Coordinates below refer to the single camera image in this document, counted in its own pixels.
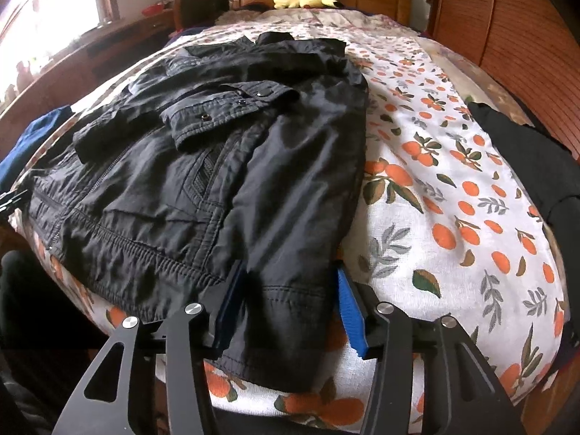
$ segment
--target black metal bracket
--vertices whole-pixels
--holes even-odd
[[[526,434],[500,381],[456,319],[410,318],[379,301],[370,286],[353,282],[342,264],[338,272],[351,346],[363,359],[376,359],[361,435],[407,434],[413,353],[425,362],[423,435]],[[204,359],[217,359],[229,345],[243,273],[237,263],[216,317],[192,303],[164,321],[125,319],[85,372],[53,435],[153,435],[155,355],[161,353],[172,435],[219,435]]]
[[[361,435],[407,434],[413,353],[425,363],[422,435],[526,435],[500,381],[457,319],[410,318],[379,301],[370,286],[353,282],[342,263],[337,269],[351,345],[356,342],[363,359],[377,359]],[[357,320],[363,325],[353,325]]]
[[[30,190],[9,191],[0,195],[0,220],[7,221],[8,217],[22,204],[28,202],[32,192]]]

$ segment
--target silver bolt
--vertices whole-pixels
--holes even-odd
[[[132,329],[139,323],[139,319],[137,319],[134,315],[127,317],[123,321],[123,327],[126,329]]]
[[[185,307],[185,313],[189,315],[199,314],[204,307],[199,303],[191,303]]]
[[[457,325],[457,321],[455,320],[455,318],[451,317],[450,315],[446,315],[443,319],[441,319],[441,323],[443,324],[444,327],[447,327],[448,329],[452,329]]]
[[[379,303],[376,307],[379,314],[392,314],[395,311],[395,307],[391,303]]]

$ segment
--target red bowl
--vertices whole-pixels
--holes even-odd
[[[154,16],[159,14],[165,8],[165,3],[155,3],[141,10],[143,16]]]

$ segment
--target wooden dresser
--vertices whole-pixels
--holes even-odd
[[[31,121],[76,103],[109,78],[161,49],[174,30],[173,11],[113,23],[83,36],[78,48],[43,72],[0,115],[0,160],[6,157]]]
[[[550,0],[434,0],[427,31],[580,154],[580,47]]]

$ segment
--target bedsheet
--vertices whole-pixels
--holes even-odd
[[[412,317],[431,320],[451,314],[459,319],[516,402],[549,369],[559,347],[566,302],[542,219],[463,98],[500,110],[511,109],[510,101],[502,100],[503,94],[494,99],[489,87],[472,83],[463,72],[469,65],[455,65],[457,61],[446,57],[449,54],[436,43],[388,18],[364,18],[345,12],[321,17],[314,11],[289,16],[267,12],[250,22],[216,26],[144,59],[74,108],[80,112],[108,103],[139,71],[188,44],[220,43],[243,35],[254,40],[269,30],[290,32],[298,39],[345,41],[347,55],[369,82],[370,107],[365,180],[355,220],[341,246],[344,262],[356,281],[369,283],[379,299]],[[440,63],[450,64],[446,71],[455,67],[453,78]],[[523,112],[521,118],[514,113],[513,119],[526,121]],[[28,167],[80,116],[55,133]],[[77,307],[111,333],[125,318],[123,310],[68,273],[18,211],[12,223]],[[373,369],[373,361],[360,360],[348,346],[337,315],[310,393],[260,388],[206,365],[217,407],[287,415],[299,423],[353,432],[360,429]],[[157,376],[162,381],[164,372],[159,357]],[[417,355],[411,433],[421,431],[423,376],[423,361]]]

